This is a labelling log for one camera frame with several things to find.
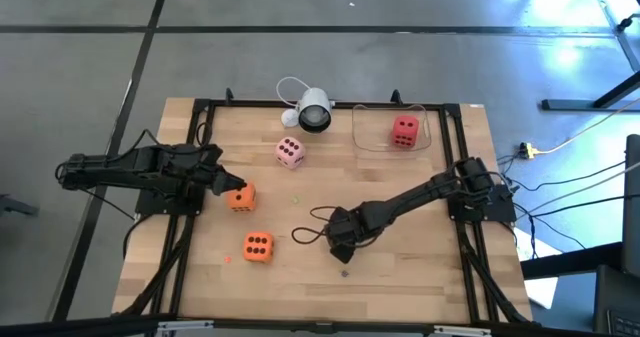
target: plug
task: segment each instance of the plug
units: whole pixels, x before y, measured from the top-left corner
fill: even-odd
[[[521,159],[533,159],[535,157],[537,149],[533,148],[530,142],[520,143],[520,149],[518,150],[518,158]]]

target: red die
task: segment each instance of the red die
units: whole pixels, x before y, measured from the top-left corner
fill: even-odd
[[[398,147],[413,147],[418,138],[420,122],[412,116],[398,116],[393,122],[391,143]]]

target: pink die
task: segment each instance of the pink die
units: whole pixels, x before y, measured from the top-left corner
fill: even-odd
[[[294,169],[304,159],[304,145],[293,137],[285,137],[276,145],[276,158],[283,166]]]
[[[420,122],[413,116],[398,116],[393,122],[391,142],[397,147],[413,147],[418,138]]]

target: yellow cable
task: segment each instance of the yellow cable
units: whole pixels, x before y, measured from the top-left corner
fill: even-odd
[[[604,122],[604,121],[608,120],[609,118],[611,118],[611,117],[615,116],[616,114],[618,114],[618,113],[620,113],[620,112],[622,112],[622,111],[626,110],[627,108],[631,107],[632,105],[634,105],[634,104],[635,104],[635,103],[637,103],[637,102],[640,102],[640,98],[638,98],[638,99],[636,99],[636,100],[634,100],[634,101],[631,101],[631,102],[627,103],[626,105],[624,105],[624,106],[623,106],[622,108],[620,108],[619,110],[617,110],[617,111],[615,111],[615,112],[611,113],[610,115],[608,115],[607,117],[603,118],[602,120],[600,120],[600,121],[598,121],[598,122],[596,122],[596,123],[592,124],[591,126],[589,126],[589,127],[585,128],[585,129],[583,129],[583,130],[582,130],[582,131],[580,131],[577,135],[575,135],[575,136],[573,136],[573,137],[569,138],[568,140],[566,140],[566,141],[562,142],[561,144],[557,145],[556,147],[554,147],[554,148],[552,148],[552,149],[550,149],[550,150],[548,150],[548,151],[540,151],[540,150],[537,150],[537,149],[535,149],[535,148],[534,148],[534,149],[533,149],[533,154],[534,154],[534,155],[536,155],[536,154],[549,154],[549,153],[553,153],[553,152],[555,152],[555,151],[559,150],[560,148],[562,148],[562,147],[564,147],[564,146],[568,145],[569,143],[573,142],[576,138],[578,138],[578,137],[579,137],[580,135],[582,135],[583,133],[585,133],[585,132],[587,132],[588,130],[592,129],[593,127],[595,127],[595,126],[597,126],[597,125],[601,124],[602,122]]]

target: orange die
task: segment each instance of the orange die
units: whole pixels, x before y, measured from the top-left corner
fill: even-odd
[[[249,212],[256,209],[256,187],[252,182],[240,191],[227,192],[227,204],[234,212]]]
[[[269,263],[273,257],[273,236],[266,232],[249,232],[244,238],[244,259]]]

